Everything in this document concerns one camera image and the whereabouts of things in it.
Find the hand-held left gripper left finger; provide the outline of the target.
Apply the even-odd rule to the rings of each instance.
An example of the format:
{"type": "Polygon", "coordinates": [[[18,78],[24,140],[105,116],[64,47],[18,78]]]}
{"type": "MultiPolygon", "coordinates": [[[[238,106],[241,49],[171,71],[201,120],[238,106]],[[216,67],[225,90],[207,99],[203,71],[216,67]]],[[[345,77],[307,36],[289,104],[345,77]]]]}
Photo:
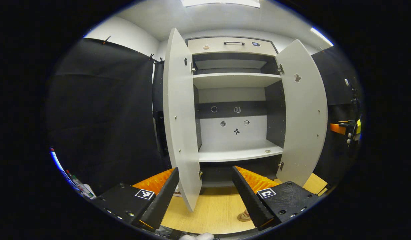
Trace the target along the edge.
{"type": "Polygon", "coordinates": [[[134,185],[117,184],[91,203],[106,215],[146,231],[157,230],[179,182],[179,169],[171,168],[134,185]]]}

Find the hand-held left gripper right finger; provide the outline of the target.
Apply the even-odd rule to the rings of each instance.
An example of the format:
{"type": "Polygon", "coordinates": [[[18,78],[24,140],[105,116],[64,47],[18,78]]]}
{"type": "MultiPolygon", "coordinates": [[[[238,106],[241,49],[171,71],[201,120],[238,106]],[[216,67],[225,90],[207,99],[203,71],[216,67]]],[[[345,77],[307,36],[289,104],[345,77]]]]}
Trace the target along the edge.
{"type": "Polygon", "coordinates": [[[279,184],[239,166],[232,167],[232,181],[258,230],[299,216],[319,199],[292,181],[279,184]]]}

